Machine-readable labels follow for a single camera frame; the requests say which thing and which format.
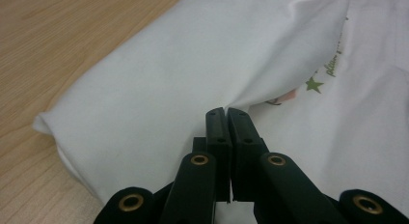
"fabric fold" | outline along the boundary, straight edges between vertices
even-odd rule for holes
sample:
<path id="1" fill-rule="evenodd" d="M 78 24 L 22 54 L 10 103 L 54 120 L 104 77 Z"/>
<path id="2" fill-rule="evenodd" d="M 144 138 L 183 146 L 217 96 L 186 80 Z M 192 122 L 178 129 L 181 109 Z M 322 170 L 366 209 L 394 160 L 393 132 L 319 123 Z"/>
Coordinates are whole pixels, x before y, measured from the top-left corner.
<path id="1" fill-rule="evenodd" d="M 87 71 L 34 127 L 52 133 L 68 169 L 102 203 L 128 186 L 157 191 L 193 137 L 205 136 L 205 112 L 278 98 L 330 61 L 347 7 L 181 0 Z"/>
<path id="2" fill-rule="evenodd" d="M 281 106 L 250 114 L 270 151 L 287 154 L 325 194 L 373 192 L 409 215 L 409 0 L 350 0 L 338 51 Z"/>

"wooden table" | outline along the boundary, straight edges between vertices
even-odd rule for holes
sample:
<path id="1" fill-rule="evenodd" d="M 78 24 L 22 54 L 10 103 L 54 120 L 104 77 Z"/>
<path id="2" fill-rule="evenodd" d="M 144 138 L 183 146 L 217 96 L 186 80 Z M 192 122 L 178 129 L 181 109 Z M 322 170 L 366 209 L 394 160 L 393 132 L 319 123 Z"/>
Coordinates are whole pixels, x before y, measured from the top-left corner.
<path id="1" fill-rule="evenodd" d="M 94 221 L 101 204 L 32 122 L 177 1 L 0 0 L 0 223 Z"/>

